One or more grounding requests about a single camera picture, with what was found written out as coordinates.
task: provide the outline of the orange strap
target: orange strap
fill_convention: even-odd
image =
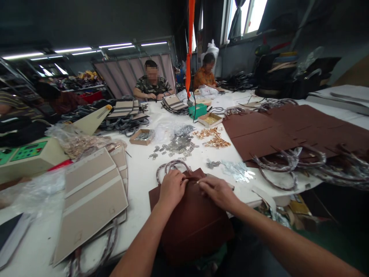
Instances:
[[[195,0],[188,1],[188,53],[186,59],[186,90],[187,96],[190,98],[189,86],[191,84],[191,57],[192,57],[192,34],[193,34],[193,22],[195,17]]]

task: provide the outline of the ceiling light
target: ceiling light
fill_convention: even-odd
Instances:
[[[97,50],[97,51],[88,51],[88,52],[82,52],[82,53],[75,53],[75,54],[72,54],[72,55],[73,55],[73,56],[77,56],[77,55],[90,54],[90,53],[96,53],[96,52],[101,52],[101,50]]]
[[[36,58],[36,59],[31,59],[31,60],[46,60],[49,58],[61,58],[62,56],[52,56],[52,57],[46,57],[46,58]]]
[[[167,42],[147,43],[147,44],[141,44],[141,46],[158,45],[158,44],[167,44]]]
[[[131,47],[134,47],[134,45],[124,46],[124,47],[117,47],[117,48],[108,48],[108,50],[117,50],[117,49],[131,48]]]
[[[122,43],[122,44],[104,45],[104,46],[99,46],[99,48],[108,48],[108,47],[126,46],[126,45],[132,45],[132,43]]]
[[[91,47],[83,47],[83,48],[74,48],[74,49],[64,49],[64,50],[56,50],[55,53],[66,53],[66,52],[76,52],[82,50],[91,50]]]
[[[59,65],[57,65],[56,63],[55,63],[55,65],[56,65],[56,67],[60,70],[60,72],[62,73],[62,74],[64,74],[64,75],[68,75],[68,72],[67,71],[65,71],[64,69],[62,69]]]
[[[41,52],[37,52],[37,53],[21,54],[21,55],[15,55],[15,56],[7,56],[3,58],[6,60],[14,60],[18,58],[27,58],[27,57],[34,57],[34,56],[41,56],[41,55],[44,55],[44,54]]]
[[[54,74],[52,74],[51,72],[49,72],[48,70],[46,70],[46,69],[43,69],[43,71],[45,72],[45,74],[47,75],[47,76],[54,76]]]

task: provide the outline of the camouflage shirt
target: camouflage shirt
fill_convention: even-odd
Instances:
[[[166,80],[165,78],[158,77],[157,85],[152,85],[147,79],[147,75],[143,75],[140,79],[138,79],[136,88],[138,88],[143,93],[146,93],[146,94],[153,93],[155,95],[172,90],[171,85],[169,84],[168,80]]]

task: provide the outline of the display screen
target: display screen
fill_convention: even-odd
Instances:
[[[30,146],[27,146],[25,149],[31,149],[31,148],[35,148],[37,146],[38,146],[38,144],[32,144]]]

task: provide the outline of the workbench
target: workbench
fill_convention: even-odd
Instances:
[[[212,101],[213,107],[231,107],[238,105],[239,103],[247,103],[251,97],[250,102],[259,101],[261,98],[251,96],[253,91],[248,92],[235,92],[226,93],[220,95]],[[325,112],[326,114],[335,116],[339,119],[348,121],[360,127],[369,129],[369,120],[367,116],[359,115],[347,110],[339,108],[328,107],[320,104],[309,103],[305,100],[298,101],[300,105],[308,104],[312,107]],[[188,116],[176,116],[165,109],[161,109],[160,101],[149,102],[148,112],[150,116],[150,124],[148,127],[143,128],[154,128],[158,122],[162,120],[183,122],[191,124],[201,130],[204,126],[200,123],[192,123],[192,119]],[[225,130],[220,131],[221,137],[231,142]],[[149,155],[153,153],[155,144],[149,144],[148,146],[130,144],[129,138],[124,135],[120,135],[117,132],[108,134],[114,139],[122,139],[128,145],[126,155],[127,166],[128,166],[128,213],[127,220],[120,225],[118,231],[118,241],[111,255],[110,261],[118,261],[119,258],[124,254],[141,227],[146,222],[150,215],[150,202],[148,192],[157,186],[156,184],[156,170],[164,163],[181,157],[183,155],[176,154],[173,157],[169,157],[168,153],[161,155],[152,160]],[[202,143],[207,141],[206,139],[199,140],[196,136],[192,141],[199,145],[199,148],[195,148],[192,151],[192,156],[187,157],[187,165],[196,170],[201,167],[205,173],[211,173],[219,178],[225,179],[227,182],[235,186],[234,193],[245,203],[250,206],[257,206],[261,203],[261,198],[254,192],[251,191],[252,187],[258,187],[265,191],[273,198],[280,198],[288,196],[290,194],[300,193],[306,189],[313,188],[321,183],[321,180],[310,176],[309,178],[298,173],[299,185],[296,191],[289,192],[272,188],[266,180],[261,176],[259,170],[250,169],[255,172],[255,177],[250,180],[249,183],[235,182],[232,176],[226,175],[222,171],[222,166],[215,167],[214,169],[208,169],[206,167],[206,160],[209,158],[211,161],[232,161],[235,163],[241,162],[241,157],[236,151],[234,146],[229,146],[222,149],[214,149],[210,147],[202,146]],[[272,181],[274,182],[291,182],[288,174],[271,173]],[[58,232],[61,222],[62,209],[63,209],[63,198],[64,191],[60,191],[49,197],[47,203],[50,205],[50,210],[47,207],[43,207],[43,212],[38,213],[37,218],[31,224],[28,232],[23,238],[19,248],[15,252],[10,264],[4,268],[0,275],[2,277],[22,277],[22,276],[38,276],[38,277],[62,277],[65,276],[66,262],[62,262],[55,268],[50,266],[50,259],[55,249],[55,245],[58,239]],[[27,204],[23,206],[17,206],[16,208],[10,206],[0,210],[0,224],[11,219],[19,212],[29,211]],[[106,236],[102,236],[94,242],[83,248],[81,267],[84,271],[92,268],[95,263],[100,260],[102,255],[103,247],[106,243]]]

